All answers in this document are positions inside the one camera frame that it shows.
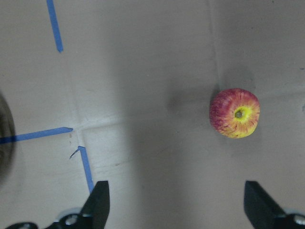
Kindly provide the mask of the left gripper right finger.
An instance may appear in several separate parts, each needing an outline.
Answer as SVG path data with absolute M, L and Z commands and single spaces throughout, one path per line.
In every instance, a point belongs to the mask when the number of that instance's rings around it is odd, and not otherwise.
M 257 181 L 244 185 L 244 212 L 254 229 L 303 229 L 305 215 L 287 213 Z

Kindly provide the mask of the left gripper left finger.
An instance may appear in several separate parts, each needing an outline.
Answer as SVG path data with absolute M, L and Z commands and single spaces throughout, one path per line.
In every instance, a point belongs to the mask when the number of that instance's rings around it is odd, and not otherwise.
M 48 229 L 103 229 L 110 213 L 108 181 L 98 181 L 79 213 L 70 213 L 54 221 Z

